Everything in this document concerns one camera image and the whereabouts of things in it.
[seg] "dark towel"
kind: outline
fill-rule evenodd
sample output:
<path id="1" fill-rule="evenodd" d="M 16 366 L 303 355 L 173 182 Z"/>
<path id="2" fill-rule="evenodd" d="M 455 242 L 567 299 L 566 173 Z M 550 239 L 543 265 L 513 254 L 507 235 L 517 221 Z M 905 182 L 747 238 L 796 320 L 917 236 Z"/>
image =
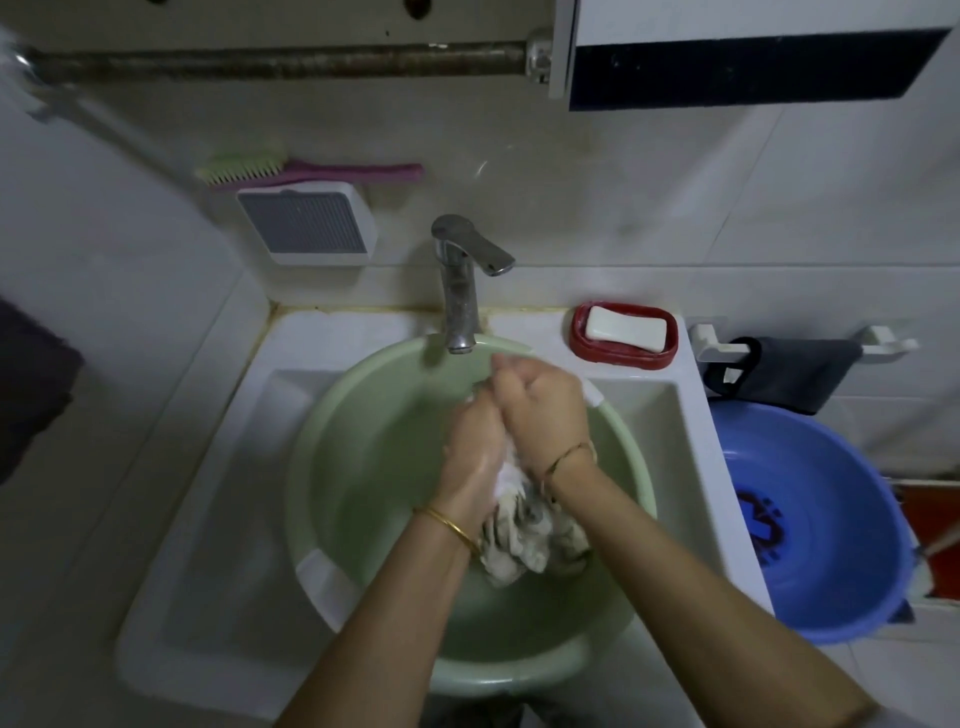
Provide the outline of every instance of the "dark towel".
<path id="1" fill-rule="evenodd" d="M 10 477 L 34 435 L 70 403 L 83 364 L 61 339 L 0 301 L 0 483 Z"/>
<path id="2" fill-rule="evenodd" d="M 815 415 L 847 375 L 863 347 L 847 339 L 775 339 L 741 336 L 732 344 L 746 344 L 750 353 L 735 364 L 710 364 L 704 383 L 718 395 L 774 404 Z M 736 381 L 731 372 L 741 371 Z"/>

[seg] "scrub brush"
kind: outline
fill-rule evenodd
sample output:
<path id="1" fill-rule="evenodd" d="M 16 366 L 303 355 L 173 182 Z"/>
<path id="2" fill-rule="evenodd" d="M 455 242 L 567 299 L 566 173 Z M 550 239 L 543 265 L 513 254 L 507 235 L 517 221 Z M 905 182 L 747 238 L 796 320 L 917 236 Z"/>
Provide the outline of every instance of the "scrub brush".
<path id="1" fill-rule="evenodd" d="M 214 157 L 196 175 L 213 189 L 236 190 L 295 182 L 417 182 L 423 176 L 423 165 L 323 165 L 289 159 L 282 153 L 261 152 Z"/>

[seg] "rusty pipe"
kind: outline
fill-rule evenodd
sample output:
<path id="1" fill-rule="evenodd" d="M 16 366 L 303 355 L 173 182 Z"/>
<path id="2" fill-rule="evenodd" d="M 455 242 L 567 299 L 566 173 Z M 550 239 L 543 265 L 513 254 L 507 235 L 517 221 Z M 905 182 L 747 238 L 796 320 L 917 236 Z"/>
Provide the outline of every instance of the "rusty pipe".
<path id="1" fill-rule="evenodd" d="M 13 62 L 34 85 L 527 75 L 543 83 L 549 41 L 44 53 L 16 47 Z"/>

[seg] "hand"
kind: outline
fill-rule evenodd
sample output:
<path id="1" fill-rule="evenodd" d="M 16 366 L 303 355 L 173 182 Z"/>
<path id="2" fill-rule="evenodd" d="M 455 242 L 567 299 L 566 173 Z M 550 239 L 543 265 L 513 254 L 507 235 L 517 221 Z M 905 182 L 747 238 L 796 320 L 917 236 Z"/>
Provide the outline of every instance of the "hand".
<path id="1" fill-rule="evenodd" d="M 457 408 L 444 448 L 440 484 L 430 505 L 471 537 L 494 506 L 493 484 L 503 465 L 507 433 L 489 386 Z"/>
<path id="2" fill-rule="evenodd" d="M 557 458 L 589 442 L 587 406 L 580 379 L 539 359 L 494 354 L 493 396 L 523 465 L 543 479 Z M 591 458 L 588 449 L 569 458 Z"/>

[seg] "soap bar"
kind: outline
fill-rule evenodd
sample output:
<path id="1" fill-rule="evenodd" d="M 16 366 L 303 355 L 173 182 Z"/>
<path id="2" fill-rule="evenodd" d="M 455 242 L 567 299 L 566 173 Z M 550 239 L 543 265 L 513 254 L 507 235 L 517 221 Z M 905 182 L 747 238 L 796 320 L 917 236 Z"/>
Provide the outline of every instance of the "soap bar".
<path id="1" fill-rule="evenodd" d="M 587 338 L 615 341 L 661 353 L 666 346 L 666 322 L 645 316 L 625 316 L 602 306 L 594 306 L 587 316 Z"/>

